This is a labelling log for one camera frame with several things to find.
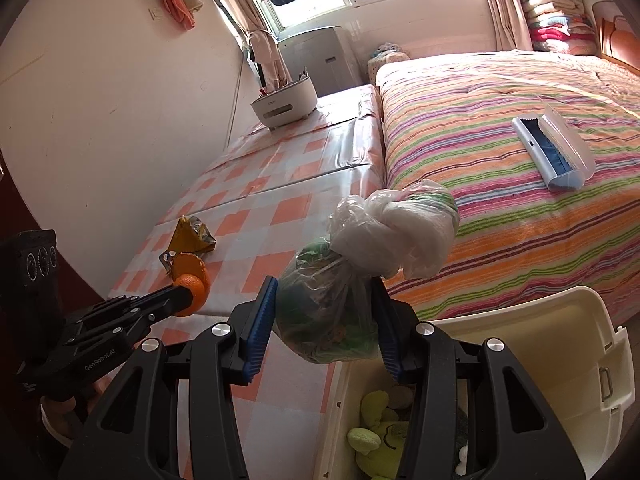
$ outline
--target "colorful striped fabric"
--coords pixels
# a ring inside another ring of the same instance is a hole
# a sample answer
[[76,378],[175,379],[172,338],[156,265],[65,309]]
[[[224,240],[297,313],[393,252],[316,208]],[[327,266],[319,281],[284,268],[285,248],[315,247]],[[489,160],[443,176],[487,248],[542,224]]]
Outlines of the colorful striped fabric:
[[[640,310],[640,78],[595,57],[499,52],[388,64],[378,74],[388,187],[446,186],[460,211],[449,260],[387,282],[421,319],[594,288],[614,323]],[[511,126],[552,105],[596,159],[580,191],[550,192]]]

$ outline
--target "stack of folded blankets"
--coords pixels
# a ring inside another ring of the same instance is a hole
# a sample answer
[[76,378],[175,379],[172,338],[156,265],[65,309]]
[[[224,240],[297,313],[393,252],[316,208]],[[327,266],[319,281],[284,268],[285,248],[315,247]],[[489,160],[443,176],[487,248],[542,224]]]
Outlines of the stack of folded blankets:
[[577,56],[598,53],[582,0],[522,0],[533,50]]

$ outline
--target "transparent lid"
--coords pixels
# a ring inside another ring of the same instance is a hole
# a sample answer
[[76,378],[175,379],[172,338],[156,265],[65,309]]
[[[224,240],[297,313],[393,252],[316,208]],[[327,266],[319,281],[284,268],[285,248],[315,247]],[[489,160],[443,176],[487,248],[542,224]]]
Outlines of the transparent lid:
[[538,121],[540,129],[564,155],[564,158],[576,171],[589,180],[596,171],[596,161],[591,149],[580,136],[580,132],[567,124],[564,118],[551,106],[545,105],[545,113]]

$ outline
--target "floor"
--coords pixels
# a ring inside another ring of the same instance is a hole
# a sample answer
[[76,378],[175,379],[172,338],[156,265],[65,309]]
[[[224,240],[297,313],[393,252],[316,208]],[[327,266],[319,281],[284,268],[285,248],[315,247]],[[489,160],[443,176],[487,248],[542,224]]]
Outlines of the floor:
[[636,314],[629,321],[627,321],[626,332],[629,336],[629,343],[631,344],[631,354],[634,360],[634,375],[636,377],[636,402],[626,410],[625,416],[622,422],[622,435],[627,432],[631,424],[640,413],[640,314]]

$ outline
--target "checkered tablecloth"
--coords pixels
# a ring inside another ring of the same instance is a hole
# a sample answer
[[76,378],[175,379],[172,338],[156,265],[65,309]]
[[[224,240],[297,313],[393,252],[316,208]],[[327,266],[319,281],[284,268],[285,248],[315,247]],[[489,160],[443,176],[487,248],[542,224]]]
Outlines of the checkered tablecloth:
[[[204,256],[212,279],[206,305],[153,326],[165,344],[197,336],[255,298],[268,274],[279,276],[306,243],[326,234],[341,198],[369,196],[384,185],[377,94],[365,86],[321,98],[307,120],[274,132],[254,128],[212,163],[167,212],[113,287],[110,296],[143,295],[170,283],[158,256],[181,215],[196,214],[216,238]],[[334,375],[307,363],[274,335],[262,370],[234,388],[238,431],[252,480],[310,479]],[[178,452],[191,477],[188,384],[178,398]]]

